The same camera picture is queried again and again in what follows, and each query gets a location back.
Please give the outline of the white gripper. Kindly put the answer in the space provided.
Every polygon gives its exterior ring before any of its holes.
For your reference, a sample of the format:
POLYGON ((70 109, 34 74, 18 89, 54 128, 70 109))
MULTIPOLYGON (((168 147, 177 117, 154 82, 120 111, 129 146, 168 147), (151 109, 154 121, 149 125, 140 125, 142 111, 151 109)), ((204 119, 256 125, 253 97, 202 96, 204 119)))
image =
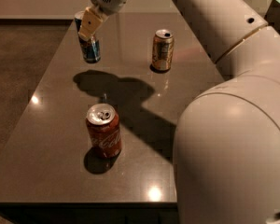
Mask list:
POLYGON ((127 0, 91 0, 93 7, 85 8, 78 31, 79 37, 84 41, 89 41, 102 25, 104 20, 95 8, 110 16, 118 13, 126 2, 127 0))

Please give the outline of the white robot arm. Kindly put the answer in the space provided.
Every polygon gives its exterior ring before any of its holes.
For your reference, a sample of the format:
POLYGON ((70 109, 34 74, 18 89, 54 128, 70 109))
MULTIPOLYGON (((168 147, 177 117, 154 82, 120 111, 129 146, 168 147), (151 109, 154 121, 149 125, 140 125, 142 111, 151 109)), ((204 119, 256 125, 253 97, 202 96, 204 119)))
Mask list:
POLYGON ((226 82, 175 130, 180 224, 280 224, 280 34, 243 0, 172 0, 226 82))

